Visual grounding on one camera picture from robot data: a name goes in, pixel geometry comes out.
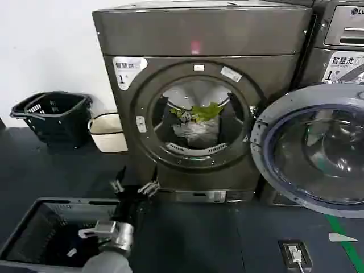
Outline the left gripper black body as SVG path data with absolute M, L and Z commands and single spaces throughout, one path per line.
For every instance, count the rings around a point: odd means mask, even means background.
M 144 203 L 144 195 L 139 191 L 137 185 L 127 185 L 123 189 L 117 190 L 115 195 L 119 201 L 113 215 L 112 221 L 137 225 L 139 220 L 139 210 Z

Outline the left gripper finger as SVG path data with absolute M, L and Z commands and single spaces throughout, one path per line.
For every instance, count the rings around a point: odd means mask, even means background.
M 126 172 L 126 166 L 124 166 L 120 171 L 118 171 L 115 179 L 110 182 L 110 185 L 116 195 L 122 193 L 125 190 L 124 187 L 122 186 L 122 181 L 125 177 L 125 172 Z
M 140 195 L 145 195 L 148 197 L 153 196 L 160 188 L 160 183 L 158 179 L 158 170 L 154 170 L 151 181 L 145 184 L 143 187 L 139 188 L 137 193 Z

